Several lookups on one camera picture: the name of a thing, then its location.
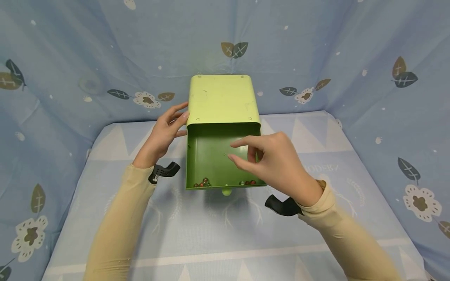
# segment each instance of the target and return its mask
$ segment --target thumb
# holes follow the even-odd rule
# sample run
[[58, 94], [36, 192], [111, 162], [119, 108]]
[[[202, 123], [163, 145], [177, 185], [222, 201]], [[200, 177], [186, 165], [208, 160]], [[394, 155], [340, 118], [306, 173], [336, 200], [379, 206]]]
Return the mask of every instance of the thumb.
[[188, 117], [189, 117], [189, 111], [186, 111], [180, 117], [178, 117], [175, 121], [173, 121], [173, 123], [171, 125], [172, 130], [174, 130], [175, 132], [178, 132], [178, 130], [181, 127], [186, 125], [186, 122], [188, 121]]
[[249, 172], [255, 176], [258, 176], [258, 164], [257, 163], [251, 163], [249, 161], [246, 161], [242, 159], [241, 157], [238, 157], [234, 154], [228, 154], [228, 158], [234, 162], [236, 167], [240, 170], [244, 170], [246, 172]]

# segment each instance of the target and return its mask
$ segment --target left hand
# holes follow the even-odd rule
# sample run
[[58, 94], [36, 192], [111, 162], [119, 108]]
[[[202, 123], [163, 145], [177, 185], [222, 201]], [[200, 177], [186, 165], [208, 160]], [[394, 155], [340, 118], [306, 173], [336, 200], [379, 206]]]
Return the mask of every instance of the left hand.
[[133, 161], [134, 167], [147, 169], [154, 166], [159, 158], [167, 153], [174, 138], [187, 135], [187, 131], [180, 128], [186, 125], [189, 112], [178, 112], [187, 106], [188, 102], [172, 106], [158, 118], [150, 136]]

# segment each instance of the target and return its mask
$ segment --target black plastic clip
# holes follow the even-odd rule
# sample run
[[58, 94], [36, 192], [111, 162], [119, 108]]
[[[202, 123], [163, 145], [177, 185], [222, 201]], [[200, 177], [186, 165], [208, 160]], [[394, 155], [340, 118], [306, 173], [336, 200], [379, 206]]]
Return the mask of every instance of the black plastic clip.
[[285, 217], [291, 217], [297, 214], [303, 215], [301, 208], [291, 197], [281, 202], [274, 195], [270, 195], [265, 201], [264, 206]]
[[155, 165], [152, 174], [148, 177], [148, 181], [151, 184], [157, 184], [160, 176], [170, 178], [175, 176], [179, 170], [180, 165], [175, 162], [171, 162], [166, 168], [161, 165]]

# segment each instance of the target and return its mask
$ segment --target beige sleeve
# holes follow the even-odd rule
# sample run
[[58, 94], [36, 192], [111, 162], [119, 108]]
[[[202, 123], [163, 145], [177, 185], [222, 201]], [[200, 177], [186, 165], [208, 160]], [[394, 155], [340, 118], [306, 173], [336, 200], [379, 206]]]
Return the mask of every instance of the beige sleeve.
[[129, 165], [122, 185], [94, 237], [86, 264], [85, 281], [125, 281], [142, 223], [155, 185], [153, 171]]
[[393, 261], [377, 241], [352, 217], [335, 204], [335, 197], [324, 189], [320, 200], [300, 208], [298, 217], [317, 229], [350, 281], [401, 281]]

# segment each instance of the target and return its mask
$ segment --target blue fabric wall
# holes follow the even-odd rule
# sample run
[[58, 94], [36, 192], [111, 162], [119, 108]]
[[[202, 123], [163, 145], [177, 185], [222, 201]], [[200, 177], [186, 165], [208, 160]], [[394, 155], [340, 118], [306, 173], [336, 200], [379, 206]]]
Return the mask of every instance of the blue fabric wall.
[[339, 118], [429, 271], [450, 279], [449, 13], [422, 0], [0, 2], [0, 274], [40, 279], [105, 125], [155, 120], [193, 75], [243, 73], [261, 114]]

